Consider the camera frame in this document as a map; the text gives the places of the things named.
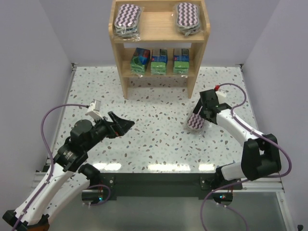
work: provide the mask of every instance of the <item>wooden shelf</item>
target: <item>wooden shelf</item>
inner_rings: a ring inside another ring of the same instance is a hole
[[[122,76],[124,78],[128,78],[128,77],[139,77],[139,75],[137,74],[132,74],[130,71],[130,61],[123,61],[123,65],[122,65]],[[151,75],[151,62],[148,64],[148,67],[145,71],[145,74],[142,75],[143,77],[184,77],[184,76],[188,76],[188,77],[193,77],[195,76],[195,72],[194,72],[194,65],[193,65],[193,61],[190,60],[189,61],[189,71],[188,74],[174,74],[173,73],[173,61],[170,60],[167,63],[167,73],[166,75]]]
[[[173,12],[143,12],[140,18],[140,40],[113,37],[115,43],[132,42],[204,42],[204,33],[185,37],[175,28]]]
[[[178,32],[175,27],[174,6],[180,2],[190,2],[199,6],[199,15],[202,23],[202,32],[185,37]],[[122,39],[114,36],[114,21],[118,8],[122,4],[136,4],[142,7],[143,11],[140,16],[139,32],[140,40]],[[189,72],[187,75],[187,93],[188,98],[193,94],[201,61],[205,52],[205,47],[210,34],[210,22],[204,0],[113,0],[111,14],[109,19],[109,37],[115,56],[116,66],[119,72],[119,78],[122,85],[124,98],[128,98],[128,86],[130,77],[138,77],[130,71],[130,60],[135,48],[125,48],[124,43],[138,43],[136,47],[143,47],[142,43],[191,43],[189,48],[190,62]],[[168,63],[166,77],[178,77],[181,75],[173,73],[173,49],[167,49]],[[164,77],[161,75],[151,75],[151,62],[144,74],[145,77]]]

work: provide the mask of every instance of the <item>shelf board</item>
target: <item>shelf board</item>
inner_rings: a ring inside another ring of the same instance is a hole
[[[194,72],[194,64],[193,61],[189,61],[189,70],[188,70],[188,74],[174,74],[173,73],[173,61],[169,60],[167,63],[167,73],[166,75],[151,75],[151,62],[149,62],[148,67],[145,71],[145,74],[143,75],[143,77],[180,77],[180,76],[188,76],[188,77],[193,77],[195,75]],[[139,75],[137,74],[132,74],[130,71],[130,61],[123,61],[122,64],[122,76],[123,77],[139,77]]]
[[[113,37],[115,43],[132,42],[204,42],[203,32],[185,37],[175,28],[173,12],[142,12],[139,24],[140,40]]]

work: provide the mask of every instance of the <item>purple and white zigzag pouch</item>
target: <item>purple and white zigzag pouch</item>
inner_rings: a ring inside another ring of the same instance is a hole
[[[176,6],[176,24],[180,28],[190,29],[199,26],[199,7],[195,4],[182,2]]]
[[[134,4],[123,4],[120,6],[114,25],[119,29],[134,28],[139,23],[141,8]]]
[[[192,112],[191,116],[187,120],[187,126],[192,130],[201,130],[204,125],[204,119],[199,115],[202,107],[200,108],[198,114]]]

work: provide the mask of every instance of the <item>floor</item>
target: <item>floor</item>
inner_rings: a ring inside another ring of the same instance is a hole
[[[214,172],[217,166],[237,162],[242,147],[223,128],[206,124],[202,132],[187,130],[185,122],[199,99],[198,92],[232,82],[245,87],[238,67],[202,67],[193,96],[187,98],[184,77],[131,78],[128,100],[123,98],[115,67],[78,67],[68,103],[90,104],[102,101],[101,114],[116,115],[136,122],[125,136],[105,139],[89,151],[88,163],[101,172]],[[223,87],[227,103],[243,100],[234,87]],[[256,127],[250,102],[236,110],[248,124]],[[67,107],[56,141],[55,152],[80,119],[89,119],[85,109]]]
[[[101,114],[116,115],[136,122],[121,138],[105,139],[89,151],[88,163],[101,172],[214,172],[217,166],[241,160],[242,147],[223,128],[207,124],[204,131],[187,130],[185,122],[199,99],[198,92],[216,84],[232,82],[245,88],[240,68],[202,67],[191,99],[187,98],[186,79],[132,78],[128,100],[124,100],[115,67],[78,67],[68,103],[89,104],[101,100]],[[227,103],[241,102],[243,96],[234,87],[224,87]],[[236,110],[238,116],[256,127],[249,101]],[[54,155],[69,136],[70,128],[80,119],[91,118],[85,109],[67,107],[56,140]],[[44,173],[37,173],[39,182]],[[72,188],[86,181],[82,174],[69,179],[51,200],[45,214],[56,214],[66,202],[73,200],[56,217],[51,230],[203,230],[199,218],[201,201],[197,198],[119,197],[104,206],[81,206],[80,195],[67,197]],[[281,192],[279,179],[260,179],[243,184],[235,191],[232,206],[244,213],[254,230],[285,230],[276,192]],[[66,197],[65,203],[59,203]],[[245,230],[239,216],[206,203],[204,212],[210,230]]]

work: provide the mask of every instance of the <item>white connector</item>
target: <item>white connector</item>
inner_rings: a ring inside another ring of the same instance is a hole
[[[216,95],[218,97],[218,102],[219,104],[225,103],[226,101],[226,97],[227,97],[227,93],[224,90],[218,90],[216,91]]]
[[[88,115],[91,116],[94,120],[102,119],[102,116],[100,114],[100,108],[101,108],[101,101],[94,100],[91,102],[89,108],[88,108]]]

